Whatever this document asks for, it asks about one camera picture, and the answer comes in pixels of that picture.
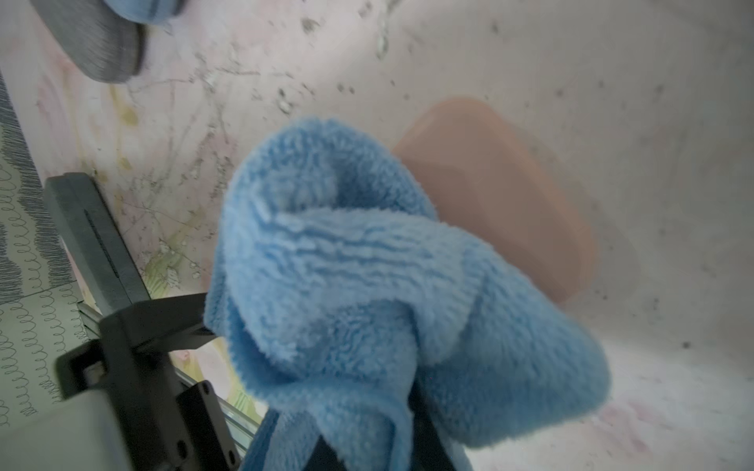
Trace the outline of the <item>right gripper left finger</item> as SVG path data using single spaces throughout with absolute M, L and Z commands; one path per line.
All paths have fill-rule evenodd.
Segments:
M 346 467 L 337 457 L 337 453 L 320 436 L 304 471 L 346 471 Z

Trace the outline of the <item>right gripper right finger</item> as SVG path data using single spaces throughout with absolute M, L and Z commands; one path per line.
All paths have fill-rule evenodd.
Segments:
M 422 399 L 418 383 L 414 383 L 408 397 L 414 414 L 414 444 L 411 471 L 455 471 Z

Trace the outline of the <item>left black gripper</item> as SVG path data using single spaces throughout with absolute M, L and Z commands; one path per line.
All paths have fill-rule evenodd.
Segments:
M 57 359 L 64 398 L 106 396 L 131 469 L 239 469 L 242 458 L 212 384 L 185 386 L 170 359 L 173 351 L 214 340 L 202 320 L 205 294 L 149 300 L 91 176 L 49 178 L 43 199 L 92 305 L 107 315 L 98 339 Z

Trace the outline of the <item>blue microfiber cloth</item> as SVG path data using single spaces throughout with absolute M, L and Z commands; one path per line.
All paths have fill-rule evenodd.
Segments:
M 441 223 L 377 141 L 307 119 L 229 185 L 204 321 L 268 412 L 245 470 L 304 470 L 320 436 L 346 470 L 410 470 L 422 399 L 465 450 L 599 408 L 599 343 L 492 247 Z

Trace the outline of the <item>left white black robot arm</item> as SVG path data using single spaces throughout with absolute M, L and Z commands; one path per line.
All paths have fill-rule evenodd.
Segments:
M 62 400 L 1 442 L 10 470 L 237 470 L 243 457 L 212 384 L 175 351 L 214 335 L 203 294 L 152 298 L 92 177 L 46 181 L 44 203 L 94 306 L 88 340 L 56 360 Z

